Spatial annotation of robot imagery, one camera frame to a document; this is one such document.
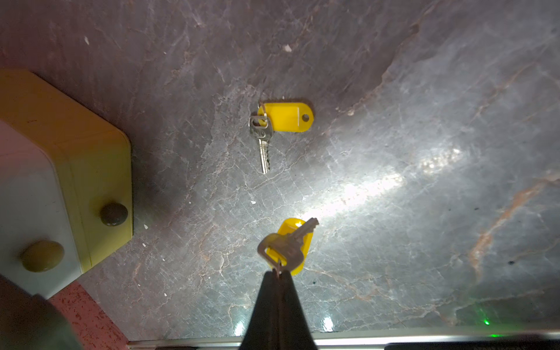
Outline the key yellow tag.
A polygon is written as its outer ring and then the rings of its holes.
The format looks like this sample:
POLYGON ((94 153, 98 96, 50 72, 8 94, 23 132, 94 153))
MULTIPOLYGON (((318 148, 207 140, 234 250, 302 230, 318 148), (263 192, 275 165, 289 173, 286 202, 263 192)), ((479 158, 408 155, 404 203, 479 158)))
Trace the key yellow tag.
POLYGON ((258 244, 259 256, 278 272, 298 275, 303 270, 318 225, 317 218, 286 219, 276 233, 269 234, 258 244))
POLYGON ((304 133, 314 123, 312 108, 303 102, 262 102, 249 117, 249 134, 258 143, 261 171, 270 171, 268 148, 276 132, 304 133))

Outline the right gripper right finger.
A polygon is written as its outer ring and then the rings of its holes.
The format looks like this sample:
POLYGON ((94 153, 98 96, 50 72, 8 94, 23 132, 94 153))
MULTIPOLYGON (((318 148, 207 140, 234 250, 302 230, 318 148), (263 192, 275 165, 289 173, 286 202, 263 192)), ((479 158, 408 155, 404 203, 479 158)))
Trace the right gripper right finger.
POLYGON ((317 349, 306 322, 292 274, 279 274, 279 349, 317 349))

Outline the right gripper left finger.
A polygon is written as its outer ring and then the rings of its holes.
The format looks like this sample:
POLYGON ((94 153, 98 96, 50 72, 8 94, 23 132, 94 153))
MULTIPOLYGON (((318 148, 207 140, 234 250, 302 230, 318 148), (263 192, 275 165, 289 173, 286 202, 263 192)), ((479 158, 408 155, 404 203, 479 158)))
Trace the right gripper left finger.
POLYGON ((264 274, 249 325, 239 349, 279 349, 276 270, 264 274))

